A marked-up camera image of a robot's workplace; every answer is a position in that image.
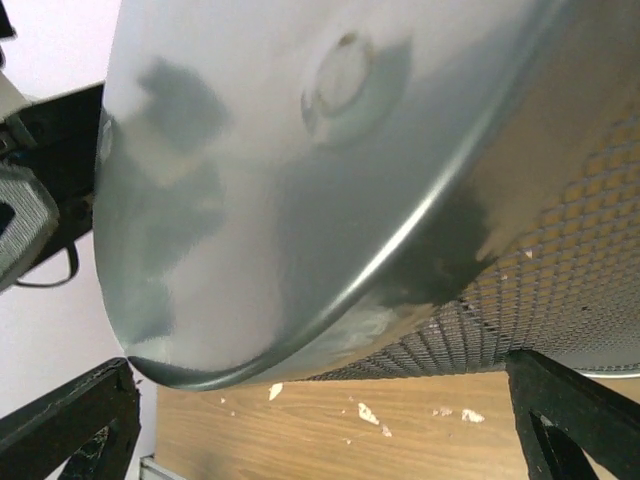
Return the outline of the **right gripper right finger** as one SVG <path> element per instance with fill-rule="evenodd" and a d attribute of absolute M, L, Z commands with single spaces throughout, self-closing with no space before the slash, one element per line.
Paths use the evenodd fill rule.
<path fill-rule="evenodd" d="M 639 477 L 639 404 L 531 350 L 506 371 L 515 429 L 531 479 Z"/>

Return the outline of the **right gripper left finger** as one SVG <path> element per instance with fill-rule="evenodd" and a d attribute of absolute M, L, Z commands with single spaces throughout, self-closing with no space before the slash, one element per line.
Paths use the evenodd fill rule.
<path fill-rule="evenodd" d="M 132 370 L 113 358 L 1 419 L 1 477 L 123 479 L 140 431 Z"/>

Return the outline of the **silver mesh wastebasket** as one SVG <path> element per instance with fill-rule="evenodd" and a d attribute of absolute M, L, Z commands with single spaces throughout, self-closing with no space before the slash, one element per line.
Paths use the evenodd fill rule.
<path fill-rule="evenodd" d="M 125 1 L 94 248 L 151 381 L 302 379 L 410 332 L 569 183 L 635 1 Z"/>

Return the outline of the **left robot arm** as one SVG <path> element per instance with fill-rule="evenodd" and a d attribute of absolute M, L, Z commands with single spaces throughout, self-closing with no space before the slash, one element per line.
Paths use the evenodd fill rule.
<path fill-rule="evenodd" d="M 93 225 L 96 148 L 104 86 L 32 102 L 1 79 L 1 288 L 60 252 L 70 282 L 77 240 Z"/>

